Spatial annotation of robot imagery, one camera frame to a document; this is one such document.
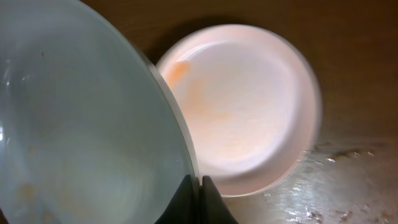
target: white dish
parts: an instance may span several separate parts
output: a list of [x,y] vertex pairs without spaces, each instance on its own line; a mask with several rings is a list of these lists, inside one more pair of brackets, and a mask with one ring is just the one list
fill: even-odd
[[157,68],[188,124],[200,176],[224,197],[285,176],[320,125],[317,82],[301,54],[265,29],[223,25],[172,47]]

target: bowl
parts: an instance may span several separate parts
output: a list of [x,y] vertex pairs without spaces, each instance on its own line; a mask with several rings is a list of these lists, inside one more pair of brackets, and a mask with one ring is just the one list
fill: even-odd
[[154,223],[195,161],[141,53],[80,1],[4,0],[0,32],[8,222]]
[[317,81],[280,36],[238,24],[209,27],[175,44],[157,68],[188,124],[199,174],[224,197],[283,178],[320,126]]

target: wet spot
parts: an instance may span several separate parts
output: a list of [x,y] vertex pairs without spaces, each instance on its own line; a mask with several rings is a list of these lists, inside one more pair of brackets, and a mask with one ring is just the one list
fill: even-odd
[[340,217],[339,217],[340,223],[347,222],[353,216],[353,212],[352,211],[348,211],[348,212],[336,211],[336,213],[341,214]]
[[302,224],[301,219],[299,217],[291,218],[286,221],[296,223],[296,224]]
[[366,150],[366,149],[350,149],[344,150],[340,152],[336,152],[330,156],[330,159],[337,161],[342,158],[359,158],[361,156],[374,156],[374,150]]
[[266,202],[270,202],[271,201],[271,195],[270,194],[264,193],[262,196],[264,197],[264,200]]
[[306,209],[305,216],[307,218],[309,218],[311,220],[315,220],[317,223],[322,223],[323,216],[321,215],[321,213],[319,213],[317,211],[311,211],[307,207],[305,209]]

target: water droplet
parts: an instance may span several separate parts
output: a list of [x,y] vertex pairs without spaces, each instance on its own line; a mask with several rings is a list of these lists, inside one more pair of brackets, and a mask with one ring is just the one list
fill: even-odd
[[265,200],[266,202],[270,202],[270,201],[272,200],[270,194],[264,193],[262,196],[264,197],[264,200]]
[[317,223],[322,223],[322,215],[317,211],[310,211],[308,207],[305,207],[306,213],[305,216],[311,220],[317,221]]
[[347,222],[347,220],[349,220],[349,218],[351,218],[352,215],[353,215],[353,212],[351,212],[351,211],[343,213],[339,219],[340,223]]
[[369,205],[364,204],[363,208],[361,208],[361,212],[368,213],[369,212]]
[[299,217],[291,218],[291,219],[288,219],[288,220],[286,220],[286,221],[288,221],[288,222],[294,222],[294,223],[296,223],[296,224],[302,224],[301,219],[300,219]]
[[295,211],[293,211],[293,210],[291,210],[291,209],[286,209],[285,210],[287,213],[289,213],[289,214],[291,214],[291,215],[297,215],[297,212],[295,212]]

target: wooden table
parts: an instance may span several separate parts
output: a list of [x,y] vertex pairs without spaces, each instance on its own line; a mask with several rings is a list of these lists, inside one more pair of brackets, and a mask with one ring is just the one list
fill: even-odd
[[285,37],[322,90],[318,144],[278,186],[225,202],[240,223],[398,223],[398,1],[83,0],[153,62],[198,29]]

